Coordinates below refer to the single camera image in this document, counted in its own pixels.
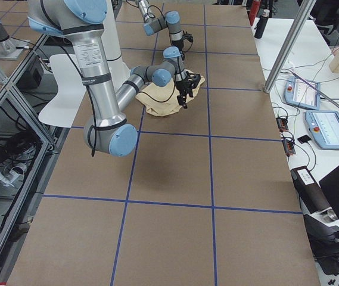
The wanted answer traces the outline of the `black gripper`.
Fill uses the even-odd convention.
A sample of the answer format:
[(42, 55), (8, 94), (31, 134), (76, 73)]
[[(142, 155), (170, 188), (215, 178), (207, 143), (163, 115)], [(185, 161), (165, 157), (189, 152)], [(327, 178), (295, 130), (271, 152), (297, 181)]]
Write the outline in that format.
[(183, 52), (184, 41), (188, 41), (192, 45), (193, 35), (188, 33), (188, 32), (185, 32), (183, 30), (180, 30), (179, 32), (170, 34), (171, 46), (175, 46), (175, 47), (178, 48), (179, 52), (181, 53), (182, 60), (185, 59), (185, 54)]
[(179, 92), (177, 96), (177, 101), (180, 106), (183, 108), (188, 108), (186, 103), (186, 98), (189, 96), (193, 98), (193, 90), (198, 86), (201, 80), (201, 75), (196, 73), (190, 73), (186, 71), (184, 79), (177, 80), (175, 82), (175, 87)]

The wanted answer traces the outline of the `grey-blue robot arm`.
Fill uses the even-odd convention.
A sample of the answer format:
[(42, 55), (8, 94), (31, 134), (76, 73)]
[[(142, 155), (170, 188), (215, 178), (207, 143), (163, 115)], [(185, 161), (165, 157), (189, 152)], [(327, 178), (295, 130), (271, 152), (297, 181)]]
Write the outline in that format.
[(126, 3), (140, 11), (147, 36), (167, 29), (171, 46), (177, 47), (182, 60), (185, 59), (185, 54), (192, 47), (194, 38), (192, 34), (182, 29), (181, 18), (177, 11), (168, 11), (164, 14), (158, 6), (146, 0), (126, 1)]
[(174, 82), (179, 91), (177, 101), (186, 108), (186, 99), (193, 96), (200, 74), (190, 73), (184, 66), (182, 52), (184, 33), (179, 14), (170, 11), (161, 18), (149, 18), (149, 3), (137, 1), (144, 16), (146, 33), (160, 30), (158, 24), (168, 28), (171, 46), (163, 52), (163, 61), (156, 66), (138, 66), (118, 90), (112, 83), (104, 45), (103, 22), (108, 5), (105, 1), (29, 1), (29, 25), (40, 33), (68, 39), (74, 49), (78, 64), (75, 65), (83, 86), (89, 94), (93, 116), (84, 129), (84, 139), (93, 152), (101, 151), (112, 156), (124, 157), (136, 145), (136, 128), (127, 123), (123, 110), (147, 83), (159, 87)]

